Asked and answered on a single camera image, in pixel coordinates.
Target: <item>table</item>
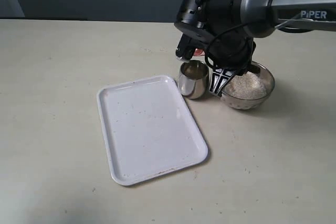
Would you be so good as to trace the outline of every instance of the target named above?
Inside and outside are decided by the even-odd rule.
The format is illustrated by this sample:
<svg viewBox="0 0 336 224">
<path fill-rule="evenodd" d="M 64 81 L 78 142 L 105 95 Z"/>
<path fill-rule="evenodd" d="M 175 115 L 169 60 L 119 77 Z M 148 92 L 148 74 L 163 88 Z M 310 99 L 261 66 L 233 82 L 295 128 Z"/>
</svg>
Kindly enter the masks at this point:
<svg viewBox="0 0 336 224">
<path fill-rule="evenodd" d="M 187 100 L 202 165 L 133 187 L 110 174 L 105 85 L 177 77 L 172 24 L 0 20 L 1 223 L 335 223 L 336 33 L 275 32 L 254 60 L 276 88 L 253 111 Z"/>
</svg>

